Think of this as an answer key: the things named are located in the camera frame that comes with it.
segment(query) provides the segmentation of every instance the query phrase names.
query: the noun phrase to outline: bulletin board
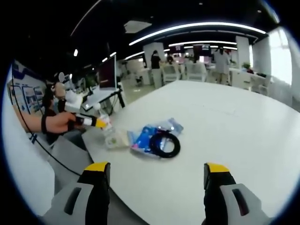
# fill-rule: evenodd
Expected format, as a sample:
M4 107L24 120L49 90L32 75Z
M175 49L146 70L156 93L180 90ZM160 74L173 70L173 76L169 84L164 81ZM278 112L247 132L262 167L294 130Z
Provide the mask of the bulletin board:
M10 97L11 103L13 105L17 106L17 102L18 102L18 105L19 105L21 111L25 111L27 113L29 112L26 107L24 95L23 95L23 92L22 92L22 89L20 86L10 85L9 86L9 97Z
M44 96L44 93L43 93L43 91L40 87L35 87L35 88L33 88L33 90L34 90L34 94L36 95L38 106L39 106L40 110L43 112L42 109L43 109L43 96Z
M27 109L30 114L42 115L33 87L22 87Z

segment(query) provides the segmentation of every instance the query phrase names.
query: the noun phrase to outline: plastic bottle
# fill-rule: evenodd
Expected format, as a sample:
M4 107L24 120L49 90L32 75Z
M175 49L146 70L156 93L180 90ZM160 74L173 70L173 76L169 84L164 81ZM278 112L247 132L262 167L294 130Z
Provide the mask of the plastic bottle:
M106 127L102 128L106 146L109 149L128 146L126 144L128 141L125 139L127 135L124 135L122 131L116 131L116 129L112 126L109 115L101 109L101 105L98 103L93 107L95 109L96 116L106 123Z

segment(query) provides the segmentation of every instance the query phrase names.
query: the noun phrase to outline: plastic bag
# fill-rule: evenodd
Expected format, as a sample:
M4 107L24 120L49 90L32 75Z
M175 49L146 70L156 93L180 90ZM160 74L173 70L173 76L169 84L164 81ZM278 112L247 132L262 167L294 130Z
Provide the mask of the plastic bag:
M164 120L157 124L148 124L139 131L128 131L128 141L130 144L130 148L134 151L140 152L142 154L146 154L152 157L158 157L155 155L151 149L149 148L150 138L156 134L159 130L169 130L171 134L178 136L182 130L183 126L176 122L174 118L170 118L168 120ZM162 138L158 141L157 145L161 150L164 150L167 139Z

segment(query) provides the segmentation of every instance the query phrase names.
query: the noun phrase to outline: black cable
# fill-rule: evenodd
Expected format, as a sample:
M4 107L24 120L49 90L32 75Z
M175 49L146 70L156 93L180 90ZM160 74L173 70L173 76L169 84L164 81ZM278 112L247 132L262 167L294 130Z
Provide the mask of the black cable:
M114 96L115 98L113 99L113 102L112 102L112 110L111 110L111 113L108 114L109 116L111 116L113 114L113 108L116 106L117 104L117 101L118 101L118 97Z
M14 93L15 93L15 85L14 85L14 76L13 76L13 75L12 75L12 84L13 84L13 90L14 90ZM16 104L17 104L18 110L19 110L19 112L20 112L20 115L21 115L21 117L22 117L22 119L23 119L23 121L24 121L24 124L25 124L26 128L28 129L29 133L31 133L31 135L34 135L33 132L30 130L30 128L28 127L28 125L27 125L27 123L26 123L26 121L25 121L25 119L24 119L24 117L23 117L23 115L22 115L22 112L21 112L21 110L20 110L20 107L19 107L18 100L17 100L17 97L16 97L16 96L15 96L15 102L16 102ZM42 149L43 149L45 152L47 152L47 154L48 154L49 156L51 156L51 157L52 157L56 162L58 162L62 167L66 168L66 169L69 170L70 172L72 172L72 173L74 173L74 174L80 176L79 173L77 173L77 172L75 172L75 171L69 169L69 168L66 167L64 164L62 164L58 159L56 159L53 155L51 155L51 153L48 152L48 151L46 150L46 148L38 141L38 139L36 139L36 142L42 147Z
M158 142L162 140L162 138L168 138L174 143L174 149L171 152L164 152L158 146ZM180 142L178 138L171 134L169 130L159 130L158 133L154 134L149 141L149 147L151 151L161 158L173 158L178 155L180 152Z

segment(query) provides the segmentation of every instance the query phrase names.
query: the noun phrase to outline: coiled black cable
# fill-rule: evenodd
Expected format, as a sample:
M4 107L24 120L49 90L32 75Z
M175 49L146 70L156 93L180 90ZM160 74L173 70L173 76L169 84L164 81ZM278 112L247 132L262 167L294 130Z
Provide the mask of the coiled black cable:
M173 144L174 144L174 149L171 152L164 152L160 149L160 147L158 146L158 141L161 140L162 138L167 138L170 139ZM155 135L153 135L150 138L149 141L149 147L151 149L151 151L153 151L153 153L157 156L160 156L161 158L173 158L175 156L178 155L178 153L180 152L180 142L178 140L178 138L171 134L169 130L165 131L165 130L159 130L158 133L156 133Z

